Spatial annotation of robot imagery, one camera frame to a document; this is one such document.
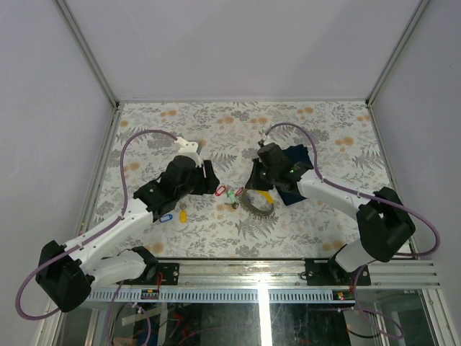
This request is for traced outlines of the red key tag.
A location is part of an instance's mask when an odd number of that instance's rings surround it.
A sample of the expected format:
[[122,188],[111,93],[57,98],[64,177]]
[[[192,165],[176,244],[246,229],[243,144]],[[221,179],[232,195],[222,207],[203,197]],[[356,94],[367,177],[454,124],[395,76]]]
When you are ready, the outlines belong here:
[[240,187],[238,188],[237,190],[231,190],[230,188],[228,188],[226,185],[221,185],[217,188],[217,190],[214,192],[214,195],[216,197],[219,197],[221,195],[223,195],[224,193],[226,193],[227,195],[235,195],[235,196],[239,196],[241,193],[243,192],[243,188]]

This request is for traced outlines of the metal keyring with yellow handle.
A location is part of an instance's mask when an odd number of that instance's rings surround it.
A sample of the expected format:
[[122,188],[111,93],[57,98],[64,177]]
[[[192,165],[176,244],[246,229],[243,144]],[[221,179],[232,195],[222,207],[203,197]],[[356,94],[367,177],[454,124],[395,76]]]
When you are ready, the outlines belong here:
[[268,218],[274,213],[274,199],[267,191],[243,189],[241,207],[257,218]]

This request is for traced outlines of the green key tag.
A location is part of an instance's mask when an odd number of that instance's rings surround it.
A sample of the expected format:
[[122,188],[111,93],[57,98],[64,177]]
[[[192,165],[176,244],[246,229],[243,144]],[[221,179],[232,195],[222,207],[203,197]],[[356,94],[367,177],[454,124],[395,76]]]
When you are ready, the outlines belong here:
[[226,192],[226,203],[225,205],[231,207],[232,209],[236,210],[239,207],[239,198],[233,191]]

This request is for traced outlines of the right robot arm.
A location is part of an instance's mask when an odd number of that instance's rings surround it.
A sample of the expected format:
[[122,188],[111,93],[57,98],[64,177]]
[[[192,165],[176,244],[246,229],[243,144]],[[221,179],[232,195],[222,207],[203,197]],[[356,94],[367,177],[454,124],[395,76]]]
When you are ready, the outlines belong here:
[[340,285],[352,279],[362,265],[389,262],[416,230],[394,190],[384,187],[362,197],[350,187],[328,184],[316,174],[303,145],[281,149],[275,143],[261,144],[245,188],[276,189],[286,206],[319,200],[357,222],[359,238],[329,260],[328,275]]

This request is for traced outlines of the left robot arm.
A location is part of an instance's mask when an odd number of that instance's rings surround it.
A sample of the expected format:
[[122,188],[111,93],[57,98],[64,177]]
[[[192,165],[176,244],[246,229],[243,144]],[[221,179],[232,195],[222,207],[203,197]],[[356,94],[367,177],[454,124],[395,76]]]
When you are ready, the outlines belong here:
[[165,172],[138,188],[120,212],[65,244],[48,242],[40,253],[37,284],[62,312],[69,312],[98,288],[122,280],[152,283],[158,261],[147,249],[138,246],[113,257],[107,252],[173,211],[183,197],[212,195],[219,184],[210,160],[197,167],[191,158],[175,156]]

